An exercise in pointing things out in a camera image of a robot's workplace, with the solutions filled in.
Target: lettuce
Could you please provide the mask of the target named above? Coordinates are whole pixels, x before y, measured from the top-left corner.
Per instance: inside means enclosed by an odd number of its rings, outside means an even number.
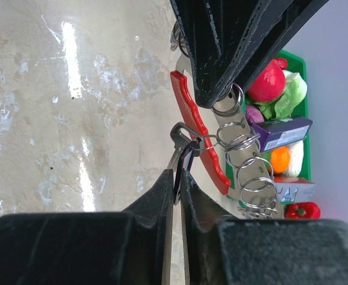
[[[274,104],[276,119],[288,118],[294,108],[306,97],[307,85],[298,72],[286,72],[286,85],[284,93]]]
[[[274,103],[278,101],[278,99],[279,98],[276,98],[268,102],[255,102],[250,97],[247,97],[246,103],[257,107],[260,110],[260,112],[264,115],[266,120],[271,120],[276,117],[276,113],[274,112]]]

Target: metal binder ring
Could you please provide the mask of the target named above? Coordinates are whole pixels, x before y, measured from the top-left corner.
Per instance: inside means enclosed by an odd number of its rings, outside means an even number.
[[[228,88],[228,90],[227,90],[226,92],[224,92],[221,96],[219,96],[219,98],[217,99],[216,102],[220,102],[220,101],[222,101],[225,97],[227,97],[228,94],[232,92],[232,87],[233,87],[233,84],[231,84],[231,86]]]
[[[235,97],[237,97],[237,99],[235,101],[235,104],[232,106],[232,108],[227,110],[227,111],[220,111],[220,110],[217,110],[215,107],[211,108],[212,112],[214,112],[215,114],[217,114],[220,117],[224,117],[225,118],[225,117],[233,116],[234,114],[238,113],[240,106],[242,106],[243,103],[244,103],[244,93],[243,93],[243,90],[236,83],[232,83],[231,87],[232,86],[235,86],[239,90],[238,96],[236,96],[235,93],[233,92],[233,88],[229,92],[230,94],[233,94]]]
[[[240,181],[240,171],[248,166],[250,166],[252,164],[252,162],[256,161],[256,160],[261,160],[262,162],[266,162],[270,165],[270,179],[269,178],[265,178],[265,179],[268,179],[270,181],[272,181],[271,184],[273,184],[273,176],[274,176],[274,170],[273,170],[273,166],[269,163],[269,161],[267,161],[266,159],[262,158],[262,157],[258,157],[258,156],[253,156],[253,157],[250,157],[248,158],[247,160],[245,160],[239,167],[238,167],[238,171],[236,172],[236,178],[238,179],[238,182],[239,182],[239,185],[242,186],[241,184],[241,181]],[[269,187],[269,185],[266,183],[264,186],[262,187],[259,187],[257,189],[249,189],[249,188],[246,188],[245,186],[243,187],[244,190],[246,191],[256,191],[256,192],[259,192],[265,188]]]
[[[248,146],[246,146],[246,147],[244,146],[243,148],[238,148],[239,146],[236,145],[236,149],[233,149],[233,150],[244,150],[244,149],[246,149],[246,148],[248,148],[248,147],[250,147],[250,146],[252,146],[252,145],[253,145],[253,143],[250,144],[250,145],[248,145]],[[231,165],[233,168],[239,169],[239,168],[241,167],[240,165],[236,165],[236,164],[233,164],[233,163],[232,163],[231,157],[230,157],[230,155],[229,155],[229,151],[228,151],[228,152],[225,151],[224,157],[225,157],[225,159],[226,159],[226,162],[227,162],[229,165]],[[250,166],[250,165],[253,164],[253,163],[254,163],[254,160],[251,160],[251,161],[246,165],[246,167]]]
[[[174,23],[172,34],[170,37],[170,43],[171,43],[171,47],[170,47],[171,51],[174,51],[176,50],[176,48],[179,47],[183,55],[186,56],[187,58],[189,57],[188,53],[184,50],[184,48],[186,48],[185,39],[182,35],[181,29],[179,28],[178,22]]]
[[[245,211],[245,217],[247,219],[253,220],[253,219],[260,219],[263,218],[265,220],[271,220],[273,219],[271,214],[263,213],[263,212],[257,212],[257,209],[247,209]]]
[[[240,142],[237,142],[237,143],[234,143],[235,141],[243,138],[243,137],[246,137],[245,140],[243,141],[240,141]],[[260,149],[260,142],[258,141],[258,138],[260,137],[260,134],[242,134],[238,137],[236,137],[235,139],[233,139],[230,143],[230,146],[227,147],[224,152],[225,153],[228,153],[232,150],[244,150],[248,147],[250,147],[251,145],[253,145],[254,143],[256,143],[258,149]]]
[[[243,192],[244,192],[243,189],[246,189],[245,187],[246,187],[248,184],[253,183],[253,182],[255,182],[255,181],[265,181],[266,183],[269,183],[269,184],[271,184],[271,185],[273,186],[274,196],[271,197],[271,199],[270,199],[269,202],[266,202],[266,203],[264,203],[264,204],[251,204],[251,203],[247,202],[247,201],[244,199],[244,197],[243,197]],[[254,208],[254,209],[260,209],[260,210],[265,209],[265,210],[269,210],[269,209],[271,209],[271,208],[269,207],[269,205],[272,205],[274,202],[276,202],[276,198],[277,198],[277,187],[276,187],[276,184],[275,184],[274,181],[272,181],[271,179],[265,178],[265,177],[257,177],[257,178],[253,178],[253,179],[247,181],[247,183],[245,183],[245,184],[243,185],[243,187],[241,188],[241,192],[240,192],[240,200],[241,200],[246,206],[248,206],[248,207],[250,207],[250,208]]]
[[[224,148],[228,148],[233,145],[231,143],[223,141],[222,138],[220,138],[220,132],[229,126],[240,126],[242,128],[245,128],[245,124],[243,122],[230,122],[230,123],[225,123],[224,125],[221,125],[216,131],[216,140]]]

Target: green tray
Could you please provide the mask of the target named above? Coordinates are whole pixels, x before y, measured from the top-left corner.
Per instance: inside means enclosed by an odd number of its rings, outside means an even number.
[[[307,76],[306,76],[306,63],[305,61],[296,56],[291,54],[290,52],[286,52],[285,50],[282,50],[278,55],[278,58],[284,58],[287,60],[287,70],[291,72],[299,72],[300,76],[307,82]],[[307,104],[307,97],[306,95],[305,99],[294,109],[292,116],[304,116],[308,118],[308,104]],[[235,180],[233,178],[233,170],[232,167],[226,163],[226,176],[231,180],[231,187],[235,188]],[[311,164],[310,164],[310,139],[309,135],[307,135],[306,139],[303,141],[303,162],[302,162],[302,170],[300,171],[299,177],[305,178],[309,181],[311,181]]]

